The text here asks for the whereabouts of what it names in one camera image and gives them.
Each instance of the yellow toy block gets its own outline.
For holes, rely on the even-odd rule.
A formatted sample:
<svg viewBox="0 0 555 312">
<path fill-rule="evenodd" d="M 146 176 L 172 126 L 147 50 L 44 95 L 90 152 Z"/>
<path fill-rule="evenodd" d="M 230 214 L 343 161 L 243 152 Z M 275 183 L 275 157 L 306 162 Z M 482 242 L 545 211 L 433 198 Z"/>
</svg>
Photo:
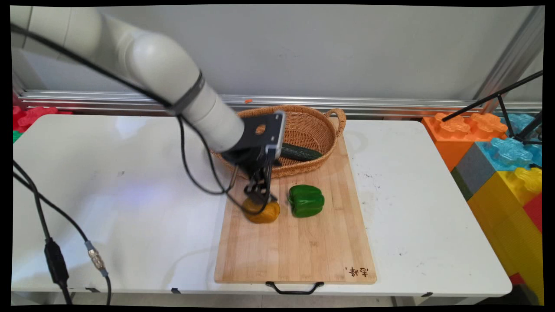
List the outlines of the yellow toy block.
<svg viewBox="0 0 555 312">
<path fill-rule="evenodd" d="M 503 245 L 501 244 L 499 239 L 497 239 L 497 237 L 493 235 L 493 229 L 490 227 L 490 224 L 486 219 L 486 215 L 482 211 L 482 208 L 480 207 L 480 205 L 476 204 L 476 200 L 474 199 L 474 197 L 472 197 L 467 203 L 470 209 L 472 210 L 474 217 L 478 221 L 478 224 L 480 224 L 480 227 L 482 228 L 484 235 L 488 239 L 491 245 L 491 248 L 497 255 L 497 258 L 499 259 L 499 262 L 505 269 L 505 272 L 507 273 L 507 275 L 511 276 L 511 275 L 517 274 L 518 271 L 512 264 L 511 258 L 509 258 L 507 252 L 503 248 Z"/>
<path fill-rule="evenodd" d="M 495 172 L 471 198 L 473 206 L 480 207 L 491 229 L 522 209 L 522 204 L 501 178 L 501 172 Z"/>
<path fill-rule="evenodd" d="M 493 229 L 510 262 L 543 305 L 542 234 L 523 209 Z"/>
<path fill-rule="evenodd" d="M 523 206 L 542 192 L 542 170 L 539 168 L 499 171 L 499 175 Z"/>
</svg>

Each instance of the black metal handle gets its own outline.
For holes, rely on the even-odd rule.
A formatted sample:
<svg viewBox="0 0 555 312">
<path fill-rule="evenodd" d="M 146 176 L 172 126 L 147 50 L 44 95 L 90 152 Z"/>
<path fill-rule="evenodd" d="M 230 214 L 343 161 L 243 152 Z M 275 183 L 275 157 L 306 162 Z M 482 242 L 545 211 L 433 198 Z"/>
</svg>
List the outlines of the black metal handle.
<svg viewBox="0 0 555 312">
<path fill-rule="evenodd" d="M 282 291 L 282 290 L 279 290 L 279 288 L 276 286 L 276 284 L 273 281 L 267 281 L 266 286 L 272 287 L 280 295 L 310 295 L 314 292 L 314 290 L 316 290 L 316 288 L 320 286 L 324 286 L 324 282 L 323 281 L 317 282 L 316 284 L 314 284 L 314 287 L 312 287 L 312 289 L 309 291 Z"/>
</svg>

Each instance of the white table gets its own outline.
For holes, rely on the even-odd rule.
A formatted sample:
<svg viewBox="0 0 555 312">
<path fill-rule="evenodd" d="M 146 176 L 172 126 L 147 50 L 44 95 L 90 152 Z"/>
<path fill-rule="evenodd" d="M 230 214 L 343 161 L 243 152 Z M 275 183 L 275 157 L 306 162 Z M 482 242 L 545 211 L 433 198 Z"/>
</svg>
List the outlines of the white table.
<svg viewBox="0 0 555 312">
<path fill-rule="evenodd" d="M 378 280 L 326 284 L 316 293 L 483 298 L 511 291 L 422 124 L 348 120 L 344 137 Z M 186 151 L 197 179 L 217 190 L 188 129 Z M 81 225 L 115 293 L 275 293 L 263 284 L 214 282 L 226 199 L 197 190 L 186 176 L 175 118 L 47 115 L 14 144 L 13 157 Z M 229 172 L 218 170 L 227 181 Z M 32 193 L 14 179 L 13 196 L 12 290 L 58 291 Z M 72 291 L 106 291 L 79 234 L 48 206 L 44 211 Z"/>
</svg>

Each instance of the yellow object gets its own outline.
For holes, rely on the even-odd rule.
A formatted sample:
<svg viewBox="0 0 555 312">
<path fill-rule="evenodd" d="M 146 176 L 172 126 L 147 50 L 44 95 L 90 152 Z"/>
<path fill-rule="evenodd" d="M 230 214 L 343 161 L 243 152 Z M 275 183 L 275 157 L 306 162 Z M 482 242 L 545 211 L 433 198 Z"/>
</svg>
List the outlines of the yellow object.
<svg viewBox="0 0 555 312">
<path fill-rule="evenodd" d="M 511 258 L 511 264 L 543 305 L 543 243 L 538 228 L 524 209 L 519 209 L 495 227 L 493 233 Z"/>
<path fill-rule="evenodd" d="M 522 206 L 542 192 L 542 170 L 539 168 L 517 168 L 498 173 Z"/>
<path fill-rule="evenodd" d="M 510 173 L 507 171 L 495 172 L 469 200 L 469 202 L 473 202 L 474 206 L 481 208 L 484 220 L 487 221 L 490 229 L 495 228 L 517 210 L 522 209 L 523 205 L 501 177 L 502 174 Z"/>
<path fill-rule="evenodd" d="M 497 171 L 468 200 L 507 275 L 519 273 L 543 305 L 542 233 L 523 206 L 542 191 L 542 171 Z"/>
<path fill-rule="evenodd" d="M 247 198 L 243 202 L 243 207 L 246 210 L 255 213 L 255 212 L 258 212 L 260 210 L 260 208 L 262 208 L 262 205 L 255 204 L 252 200 L 250 200 L 250 198 Z M 254 214 L 253 215 L 253 214 L 248 214 L 246 212 L 243 212 L 243 214 L 251 222 L 254 222 L 254 223 L 270 223 L 270 222 L 273 222 L 275 219 L 278 218 L 279 211 L 280 211 L 279 204 L 277 202 L 269 202 L 266 205 L 266 208 L 264 208 L 264 210 L 259 214 Z"/>
<path fill-rule="evenodd" d="M 472 210 L 474 217 L 478 221 L 478 224 L 480 224 L 482 231 L 484 232 L 484 234 L 486 235 L 486 238 L 490 242 L 491 248 L 493 249 L 493 251 L 495 251 L 495 254 L 498 257 L 499 262 L 505 269 L 505 272 L 507 273 L 507 275 L 511 276 L 511 275 L 517 274 L 518 271 L 512 264 L 511 258 L 509 258 L 509 255 L 503 248 L 503 245 L 501 244 L 499 239 L 493 234 L 493 228 L 490 226 L 487 220 L 487 215 L 482 210 L 483 207 L 479 205 L 475 196 L 469 199 L 467 203 L 470 209 Z"/>
</svg>

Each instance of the gray toy block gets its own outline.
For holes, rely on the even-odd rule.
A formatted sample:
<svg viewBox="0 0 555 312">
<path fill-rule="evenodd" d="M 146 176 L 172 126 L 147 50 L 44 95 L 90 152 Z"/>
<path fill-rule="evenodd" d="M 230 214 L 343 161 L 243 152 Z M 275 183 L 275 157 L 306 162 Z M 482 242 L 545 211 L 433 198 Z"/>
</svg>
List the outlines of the gray toy block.
<svg viewBox="0 0 555 312">
<path fill-rule="evenodd" d="M 476 143 L 470 146 L 470 149 L 462 157 L 456 168 L 472 194 L 476 194 L 482 185 L 495 173 L 495 168 Z"/>
</svg>

